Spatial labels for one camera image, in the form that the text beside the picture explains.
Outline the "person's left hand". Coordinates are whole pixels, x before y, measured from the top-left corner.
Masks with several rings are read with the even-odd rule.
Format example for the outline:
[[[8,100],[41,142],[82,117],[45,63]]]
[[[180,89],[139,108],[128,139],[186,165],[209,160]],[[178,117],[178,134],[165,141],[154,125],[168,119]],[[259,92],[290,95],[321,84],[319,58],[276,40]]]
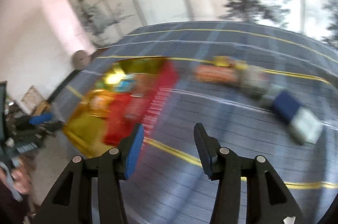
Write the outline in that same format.
[[[32,183],[30,177],[30,166],[26,160],[19,159],[19,165],[12,170],[11,177],[13,178],[13,187],[21,195],[29,195],[32,190]]]

